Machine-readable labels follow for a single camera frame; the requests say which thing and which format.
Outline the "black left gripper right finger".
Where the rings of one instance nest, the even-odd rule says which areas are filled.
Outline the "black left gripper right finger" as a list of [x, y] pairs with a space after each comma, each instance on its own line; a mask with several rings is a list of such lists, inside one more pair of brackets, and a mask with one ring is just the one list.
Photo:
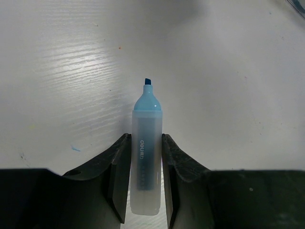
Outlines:
[[209, 170], [162, 135], [170, 229], [302, 229], [302, 170]]

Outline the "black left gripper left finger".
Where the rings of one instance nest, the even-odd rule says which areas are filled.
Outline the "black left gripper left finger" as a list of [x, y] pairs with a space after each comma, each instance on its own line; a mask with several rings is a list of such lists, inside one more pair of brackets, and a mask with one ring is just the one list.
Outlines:
[[131, 135], [57, 175], [48, 169], [0, 172], [3, 229], [118, 229], [125, 221]]

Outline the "blue highlighter pen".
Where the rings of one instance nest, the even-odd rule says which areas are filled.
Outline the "blue highlighter pen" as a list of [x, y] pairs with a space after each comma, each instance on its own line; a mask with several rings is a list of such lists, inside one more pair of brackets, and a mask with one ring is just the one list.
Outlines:
[[155, 216], [161, 205], [163, 112], [146, 78], [132, 111], [130, 206], [133, 214]]

